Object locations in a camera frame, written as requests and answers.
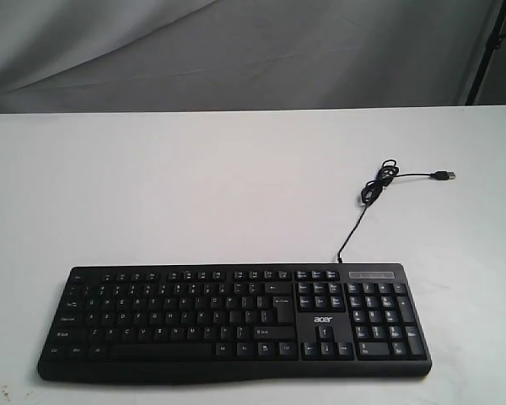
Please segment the black acer keyboard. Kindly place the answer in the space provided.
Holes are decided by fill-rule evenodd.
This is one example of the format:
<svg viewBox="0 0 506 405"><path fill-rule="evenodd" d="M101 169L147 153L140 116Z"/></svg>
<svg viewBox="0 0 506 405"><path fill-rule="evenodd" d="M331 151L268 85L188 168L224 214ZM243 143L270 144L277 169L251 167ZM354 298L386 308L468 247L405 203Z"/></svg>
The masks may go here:
<svg viewBox="0 0 506 405"><path fill-rule="evenodd" d="M398 263L74 267L37 364L46 381L190 384L423 377Z"/></svg>

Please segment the black tripod stand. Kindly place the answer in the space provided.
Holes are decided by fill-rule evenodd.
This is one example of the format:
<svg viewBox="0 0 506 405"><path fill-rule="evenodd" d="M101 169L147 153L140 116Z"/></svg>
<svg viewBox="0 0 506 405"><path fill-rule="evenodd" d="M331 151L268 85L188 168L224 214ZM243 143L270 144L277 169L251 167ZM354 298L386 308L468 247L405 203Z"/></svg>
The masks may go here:
<svg viewBox="0 0 506 405"><path fill-rule="evenodd" d="M487 79L490 76L495 56L506 41L506 1L501 2L494 16L493 27L487 36L482 56L466 94L465 106L478 105L484 89L486 88Z"/></svg>

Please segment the grey backdrop cloth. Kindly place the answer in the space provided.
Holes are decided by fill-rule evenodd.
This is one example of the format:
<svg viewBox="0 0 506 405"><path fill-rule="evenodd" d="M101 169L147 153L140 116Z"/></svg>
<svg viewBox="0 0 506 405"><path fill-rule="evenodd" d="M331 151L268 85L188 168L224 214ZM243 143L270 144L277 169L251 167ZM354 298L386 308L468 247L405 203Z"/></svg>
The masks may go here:
<svg viewBox="0 0 506 405"><path fill-rule="evenodd" d="M0 1L0 113L461 105L501 1Z"/></svg>

